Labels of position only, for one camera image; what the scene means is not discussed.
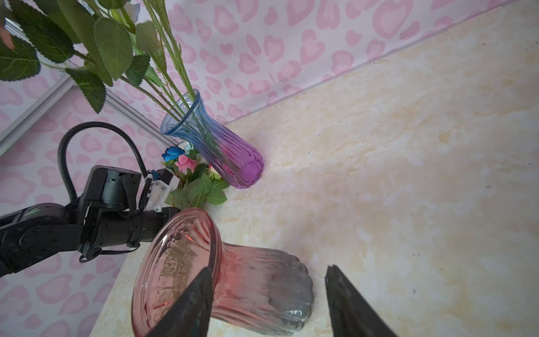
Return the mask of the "red grey glass vase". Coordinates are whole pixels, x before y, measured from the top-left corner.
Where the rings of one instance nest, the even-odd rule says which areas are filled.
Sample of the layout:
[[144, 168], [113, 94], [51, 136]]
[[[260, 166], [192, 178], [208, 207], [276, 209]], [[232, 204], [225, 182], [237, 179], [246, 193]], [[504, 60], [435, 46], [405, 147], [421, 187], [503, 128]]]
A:
[[135, 336], [146, 335], [203, 268], [212, 277], [212, 317], [268, 336], [299, 332], [312, 314], [307, 267], [284, 251], [225, 243], [201, 209], [176, 214], [157, 233], [132, 296]]

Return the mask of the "purple blue glass vase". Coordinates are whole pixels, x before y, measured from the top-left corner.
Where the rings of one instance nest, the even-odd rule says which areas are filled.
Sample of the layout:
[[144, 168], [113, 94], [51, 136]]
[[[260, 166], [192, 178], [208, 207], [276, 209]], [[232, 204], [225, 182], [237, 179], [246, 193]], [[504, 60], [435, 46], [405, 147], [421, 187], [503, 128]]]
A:
[[193, 101], [188, 96], [185, 100], [189, 110], [184, 118], [166, 116], [160, 131], [190, 143], [231, 186], [244, 189], [256, 183], [264, 168], [259, 151], [211, 118], [198, 90]]

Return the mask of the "pale blue white rose stem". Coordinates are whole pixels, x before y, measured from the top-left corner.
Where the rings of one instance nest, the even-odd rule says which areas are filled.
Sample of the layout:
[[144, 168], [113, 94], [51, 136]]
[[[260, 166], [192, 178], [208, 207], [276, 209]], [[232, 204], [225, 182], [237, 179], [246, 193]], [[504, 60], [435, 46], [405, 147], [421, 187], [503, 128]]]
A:
[[175, 119], [183, 118], [196, 93], [182, 59], [181, 43], [174, 37], [164, 1], [127, 1], [109, 12], [127, 27], [136, 56], [148, 59], [144, 76], [130, 84], [145, 82], [154, 91], [150, 97]]

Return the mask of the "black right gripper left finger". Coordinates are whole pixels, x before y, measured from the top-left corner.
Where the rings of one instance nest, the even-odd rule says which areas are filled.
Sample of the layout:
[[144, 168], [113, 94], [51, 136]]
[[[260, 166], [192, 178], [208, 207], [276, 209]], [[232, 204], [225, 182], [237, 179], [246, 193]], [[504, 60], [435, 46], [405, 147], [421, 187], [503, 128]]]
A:
[[210, 268], [205, 267], [146, 336], [205, 337], [212, 305], [212, 275]]

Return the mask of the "pink double rose stem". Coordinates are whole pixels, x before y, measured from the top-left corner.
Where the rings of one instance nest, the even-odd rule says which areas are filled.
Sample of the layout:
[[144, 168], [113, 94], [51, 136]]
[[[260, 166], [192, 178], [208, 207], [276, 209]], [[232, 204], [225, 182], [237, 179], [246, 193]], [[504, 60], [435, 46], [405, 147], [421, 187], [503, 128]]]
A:
[[[148, 84], [130, 84], [144, 76], [148, 59], [136, 56], [127, 27], [109, 13], [126, 2], [3, 1], [1, 81], [29, 79], [46, 66], [66, 72], [95, 112], [105, 105], [105, 87], [118, 81], [152, 99]], [[18, 23], [30, 43], [5, 28], [7, 18]]]

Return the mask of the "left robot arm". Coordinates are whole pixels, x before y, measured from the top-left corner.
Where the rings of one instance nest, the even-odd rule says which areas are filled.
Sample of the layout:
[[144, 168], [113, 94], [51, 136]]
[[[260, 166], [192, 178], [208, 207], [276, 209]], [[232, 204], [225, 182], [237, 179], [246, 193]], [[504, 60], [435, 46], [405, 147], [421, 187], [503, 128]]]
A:
[[135, 251], [151, 242], [179, 210], [166, 198], [178, 186], [172, 171], [149, 175], [147, 205], [136, 207], [141, 174], [95, 166], [84, 193], [67, 206], [37, 204], [1, 217], [1, 275], [20, 272], [63, 251], [80, 252], [80, 262], [112, 255], [112, 247]]

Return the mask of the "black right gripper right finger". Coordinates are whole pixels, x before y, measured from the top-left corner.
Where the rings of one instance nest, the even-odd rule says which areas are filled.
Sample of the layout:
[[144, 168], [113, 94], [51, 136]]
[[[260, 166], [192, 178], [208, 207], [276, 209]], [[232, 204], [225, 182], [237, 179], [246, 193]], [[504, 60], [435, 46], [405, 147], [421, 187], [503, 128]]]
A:
[[397, 337], [337, 265], [328, 266], [325, 285], [335, 337]]

